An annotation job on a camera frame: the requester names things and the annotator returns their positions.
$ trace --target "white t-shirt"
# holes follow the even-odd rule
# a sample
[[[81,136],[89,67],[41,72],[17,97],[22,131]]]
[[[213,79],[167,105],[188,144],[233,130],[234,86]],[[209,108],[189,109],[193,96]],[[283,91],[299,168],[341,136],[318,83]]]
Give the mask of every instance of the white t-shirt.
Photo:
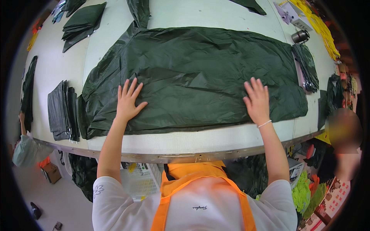
[[[95,231],[151,229],[160,193],[134,203],[121,183],[109,176],[96,179],[93,187]],[[296,230],[297,214],[286,180],[271,183],[259,201],[247,198],[258,231]],[[238,193],[219,177],[190,182],[172,195],[165,230],[244,230]]]

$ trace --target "metal table edge trim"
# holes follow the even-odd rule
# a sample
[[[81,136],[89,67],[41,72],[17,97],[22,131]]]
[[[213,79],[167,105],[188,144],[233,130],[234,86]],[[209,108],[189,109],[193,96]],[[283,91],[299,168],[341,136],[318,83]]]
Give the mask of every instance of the metal table edge trim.
[[[291,145],[298,144],[324,132],[323,130],[294,138],[292,140],[283,141],[283,148],[290,147]],[[69,147],[50,143],[39,139],[34,139],[37,143],[47,145],[60,151],[73,153],[80,156],[99,158],[100,151],[81,149],[76,147]],[[264,146],[248,147],[244,149],[227,150],[219,152],[203,152],[203,153],[185,153],[185,154],[147,154],[147,153],[121,153],[121,161],[135,162],[135,163],[195,163],[207,162],[216,160],[235,159],[246,156],[253,156],[265,152]]]

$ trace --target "white plastic crate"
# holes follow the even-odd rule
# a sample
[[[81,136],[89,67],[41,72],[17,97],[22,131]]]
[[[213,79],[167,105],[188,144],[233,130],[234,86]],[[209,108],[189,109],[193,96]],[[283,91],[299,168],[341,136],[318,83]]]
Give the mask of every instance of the white plastic crate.
[[[159,192],[162,176],[157,164],[132,163],[121,169],[121,183],[134,201]]]

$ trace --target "light green shirt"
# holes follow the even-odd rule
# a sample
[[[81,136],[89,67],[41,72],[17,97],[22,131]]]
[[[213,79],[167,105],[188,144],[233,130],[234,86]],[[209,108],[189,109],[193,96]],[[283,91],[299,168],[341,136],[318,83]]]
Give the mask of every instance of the light green shirt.
[[[31,167],[43,161],[53,150],[51,147],[36,143],[29,136],[21,135],[21,140],[14,150],[13,163],[18,167]]]

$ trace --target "orange fabric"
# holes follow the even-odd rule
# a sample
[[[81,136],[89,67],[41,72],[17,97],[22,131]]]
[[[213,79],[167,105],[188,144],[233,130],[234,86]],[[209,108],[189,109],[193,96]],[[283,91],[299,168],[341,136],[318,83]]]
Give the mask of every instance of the orange fabric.
[[[311,183],[308,187],[311,191],[311,197],[313,197],[314,193],[317,190],[317,187],[319,186],[320,178],[317,175],[312,175],[313,183]]]
[[[161,202],[159,203],[158,210],[155,213],[151,230],[163,231],[165,229],[168,207],[173,194],[194,180],[202,177],[213,176],[223,178],[236,190],[236,192],[238,192],[244,220],[244,228],[246,231],[255,231],[256,225],[254,223],[246,194],[240,191],[238,186],[232,180],[228,179],[222,166],[225,166],[222,161],[168,164],[168,172],[175,178],[175,180],[168,181],[166,173],[162,173]]]
[[[38,162],[37,165],[42,168],[50,163],[50,157],[46,157],[43,161]]]

